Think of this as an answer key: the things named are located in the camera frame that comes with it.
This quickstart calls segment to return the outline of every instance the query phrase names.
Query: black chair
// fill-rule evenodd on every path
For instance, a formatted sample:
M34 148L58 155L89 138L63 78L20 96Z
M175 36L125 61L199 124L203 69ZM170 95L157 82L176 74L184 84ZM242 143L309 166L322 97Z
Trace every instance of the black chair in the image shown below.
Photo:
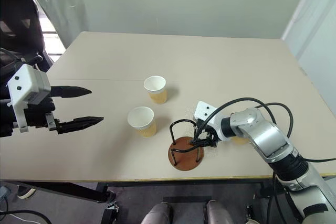
M1 48L19 53L19 58L24 58L30 65L37 64L44 72L53 65L53 61L45 52L38 9L34 0L1 0L0 20ZM8 58L2 57L2 66L9 61Z

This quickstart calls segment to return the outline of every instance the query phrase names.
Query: cup rim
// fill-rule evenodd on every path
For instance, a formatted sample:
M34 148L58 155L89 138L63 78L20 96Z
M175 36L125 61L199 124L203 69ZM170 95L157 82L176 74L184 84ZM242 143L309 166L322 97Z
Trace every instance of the cup rim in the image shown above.
M162 83L162 87L160 87L159 89L150 89L148 87L146 87L146 83L148 83L148 81L150 81L151 79L154 79L154 78L160 78L161 81L163 81ZM145 81L143 82L143 87L148 91L148 92L151 92L151 93L161 93L164 88L166 87L166 79L162 76L149 76L148 78L145 79Z
M151 113L151 116L150 116L151 119L150 119L147 123L145 123L145 124L143 124L143 125L132 124L132 123L130 122L130 116L132 115L131 113L132 113L132 112L135 112L136 110L139 110L139 109L146 109L147 111L150 111L150 113ZM148 127L153 123L153 121L154 121L154 111L153 111L151 108L146 107L146 106L135 107L135 108L133 108L132 110L130 110L130 111L128 112L128 115L127 115L127 122L128 122L128 124L129 124L130 126L132 126L133 128L138 129L138 130L148 128Z

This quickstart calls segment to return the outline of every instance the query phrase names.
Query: white wall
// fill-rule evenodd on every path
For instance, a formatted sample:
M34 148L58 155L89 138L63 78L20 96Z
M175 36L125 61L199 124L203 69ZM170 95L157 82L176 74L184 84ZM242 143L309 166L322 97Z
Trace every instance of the white wall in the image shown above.
M336 115L336 0L305 0L290 24L285 42Z
M81 31L280 38L299 0L38 0L67 47Z

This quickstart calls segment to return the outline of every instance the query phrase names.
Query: beige table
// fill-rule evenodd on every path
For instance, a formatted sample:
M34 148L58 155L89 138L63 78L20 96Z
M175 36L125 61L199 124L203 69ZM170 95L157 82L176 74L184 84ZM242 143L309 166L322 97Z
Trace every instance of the beige table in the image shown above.
M151 102L142 84L153 74L167 79L169 99ZM182 172L168 160L169 125L192 119L198 101L213 106L240 97L282 102L294 115L291 140L307 158L335 157L336 119L285 43L278 39L82 33L48 72L52 85L80 86L92 94L55 98L61 121L104 116L83 131L57 135L47 129L15 130L1 138L1 179L44 181L135 181L171 179L260 178L271 169L249 145L234 142L206 147L202 163ZM155 112L158 132L140 137L128 126L135 106ZM241 102L224 113L256 104ZM288 115L272 108L286 132ZM188 124L176 136L190 135ZM335 162L315 164L335 174Z

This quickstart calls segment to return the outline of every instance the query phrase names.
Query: paper cup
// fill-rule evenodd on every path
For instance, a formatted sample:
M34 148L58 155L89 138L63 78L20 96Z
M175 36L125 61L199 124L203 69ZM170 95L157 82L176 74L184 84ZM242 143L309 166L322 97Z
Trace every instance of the paper cup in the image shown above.
M136 107L127 116L127 121L136 131L145 137L156 133L154 111L148 107Z
M150 76L144 83L144 88L147 90L153 102L162 104L167 100L166 80L161 76Z

